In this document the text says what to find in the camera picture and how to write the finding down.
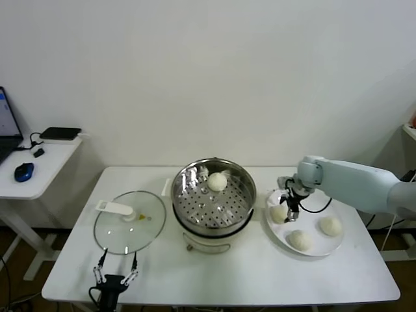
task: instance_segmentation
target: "cable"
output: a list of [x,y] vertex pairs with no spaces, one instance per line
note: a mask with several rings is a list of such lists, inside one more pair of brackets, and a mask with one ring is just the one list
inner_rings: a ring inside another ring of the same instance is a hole
[[372,217],[371,217],[371,219],[370,219],[370,221],[368,221],[367,222],[367,224],[365,225],[365,227],[367,228],[370,224],[371,224],[371,222],[374,220],[374,218],[376,217],[376,215],[374,214]]
[[[39,296],[41,292],[37,292],[36,294],[24,294],[23,296],[19,296],[13,300],[13,302],[10,303],[9,309],[11,309],[16,304],[22,304],[24,302],[29,302],[29,300],[32,300],[34,297]],[[0,311],[4,311],[6,307],[0,307]]]
[[0,260],[1,260],[1,262],[3,262],[3,266],[6,269],[6,275],[7,275],[8,302],[7,302],[7,305],[6,305],[6,311],[8,311],[8,309],[10,307],[10,303],[12,301],[12,282],[11,282],[11,279],[10,279],[10,273],[8,271],[8,267],[7,267],[6,261],[3,259],[3,256],[2,255],[0,255]]
[[34,141],[33,141],[33,139],[32,139],[32,137],[33,137],[33,135],[41,135],[41,133],[39,133],[39,132],[32,132],[31,133],[31,135],[30,135],[30,140],[31,140],[31,143],[32,143],[32,146],[33,146],[33,143],[34,143]]
[[96,300],[94,299],[94,297],[92,296],[92,294],[91,294],[91,290],[92,289],[97,289],[97,287],[91,287],[89,290],[88,290],[88,294],[90,295],[90,298],[91,298],[91,301],[92,301],[92,303],[96,306],[96,307],[98,307],[98,303],[96,302]]
[[[397,221],[397,222],[395,222],[395,223],[393,223],[393,226],[396,226],[397,224],[400,224],[400,223],[402,223],[402,222],[404,222],[404,221],[406,221],[406,219],[403,219],[403,220],[400,220],[400,221]],[[385,226],[385,227],[382,227],[381,229],[388,229],[390,226]]]
[[384,241],[383,241],[383,244],[382,244],[382,249],[380,250],[381,252],[384,250],[384,246],[385,246],[385,244],[386,244],[386,242],[387,242],[387,239],[389,238],[390,231],[391,231],[391,229],[393,228],[393,226],[394,226],[394,224],[395,224],[396,217],[397,217],[397,215],[395,214],[395,215],[394,215],[394,217],[393,217],[393,219],[392,219],[392,221],[391,221],[389,231],[387,232],[387,235],[385,236],[385,239],[384,239]]
[[321,213],[321,212],[323,212],[326,208],[328,208],[328,206],[330,205],[330,203],[332,202],[332,198],[330,198],[330,200],[328,200],[328,202],[326,203],[326,205],[324,206],[324,208],[322,208],[321,210],[318,210],[318,211],[312,211],[312,210],[308,210],[308,209],[306,209],[304,206],[302,206],[302,204],[301,203],[299,203],[299,206],[304,210],[304,211],[307,211],[307,212],[309,212],[309,213]]
[[[292,196],[292,197],[294,197],[293,195],[291,195],[291,189],[288,187],[288,185],[287,185],[287,183],[288,182],[292,182],[292,183],[294,183],[294,179],[287,179],[286,181],[285,181],[285,189],[287,189],[288,191],[289,191],[289,196]],[[304,211],[306,211],[306,212],[308,212],[308,213],[321,213],[321,212],[323,212],[326,208],[328,208],[329,207],[329,205],[330,205],[330,203],[332,202],[332,198],[330,198],[330,200],[326,203],[326,205],[324,206],[324,208],[322,208],[321,210],[318,210],[318,211],[312,211],[312,210],[309,210],[309,209],[306,209],[300,202],[299,202],[299,206],[304,210]]]

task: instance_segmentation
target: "white bun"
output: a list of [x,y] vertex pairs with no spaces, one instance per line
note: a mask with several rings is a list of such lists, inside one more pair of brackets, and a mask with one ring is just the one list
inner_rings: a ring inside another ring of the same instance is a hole
[[283,224],[287,218],[287,207],[283,205],[277,205],[270,208],[270,216],[274,223]]
[[207,184],[214,192],[221,192],[227,187],[227,177],[220,172],[215,172],[208,177]]
[[312,238],[306,232],[299,229],[289,234],[289,243],[293,248],[301,252],[311,249],[313,245]]
[[326,216],[319,220],[319,228],[328,236],[338,236],[343,232],[343,225],[333,216]]

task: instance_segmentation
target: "floor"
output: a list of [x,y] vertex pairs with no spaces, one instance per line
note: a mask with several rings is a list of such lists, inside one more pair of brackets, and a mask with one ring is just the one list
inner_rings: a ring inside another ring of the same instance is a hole
[[[42,237],[46,236],[46,232],[38,231],[39,235]],[[13,241],[16,235],[14,232],[9,230],[6,227],[0,228],[0,254],[4,254],[8,246]],[[56,250],[62,249],[66,239],[68,238],[67,233],[58,234],[58,238],[54,242],[53,248]],[[373,239],[376,245],[380,248],[384,235],[373,235]],[[397,250],[406,248],[405,242],[396,235],[392,235],[386,244],[386,250]],[[18,247],[15,249],[14,253],[7,261],[7,266],[11,275],[12,280],[12,301],[13,299],[23,296],[26,294],[36,294],[42,290],[42,286],[45,283],[48,274],[51,272],[53,263],[44,263],[41,270],[39,271],[36,279],[34,281],[23,281],[23,275],[30,265],[32,259],[35,256],[35,251],[24,241],[20,241]],[[396,302],[386,302],[380,304],[367,304],[362,306],[358,311],[359,312],[414,312],[416,311],[416,261],[408,262],[394,262],[387,264],[390,271],[395,278],[402,296],[400,300]],[[2,269],[0,271],[0,307],[3,307],[7,303],[8,298],[8,283],[6,270]],[[48,302],[44,300],[40,295],[34,297],[31,300],[32,310],[34,312],[79,312],[76,307],[71,307],[70,304],[56,302]],[[23,307],[24,311],[29,311],[28,307]],[[237,308],[237,307],[227,307],[224,309],[224,312],[255,312],[259,308]],[[319,311],[327,311],[329,307],[320,307]],[[170,312],[169,307],[139,307],[139,306],[126,306],[123,307],[123,312]],[[188,307],[183,309],[182,312],[197,312],[198,310]],[[291,312],[310,312],[309,307],[275,307],[267,308],[263,312],[273,312],[273,311],[291,311]]]

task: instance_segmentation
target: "blue mouse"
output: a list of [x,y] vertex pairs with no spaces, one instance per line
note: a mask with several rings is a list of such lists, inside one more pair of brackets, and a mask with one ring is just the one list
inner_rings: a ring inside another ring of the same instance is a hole
[[14,179],[17,182],[25,182],[32,177],[34,169],[33,162],[25,162],[14,170]]

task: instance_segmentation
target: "glass pot lid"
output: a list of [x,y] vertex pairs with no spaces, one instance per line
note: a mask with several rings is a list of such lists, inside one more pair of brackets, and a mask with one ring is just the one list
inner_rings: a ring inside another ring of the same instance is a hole
[[147,247],[163,229],[166,207],[156,195],[144,190],[117,196],[114,203],[133,208],[133,215],[100,212],[94,224],[94,238],[101,248],[127,255]]

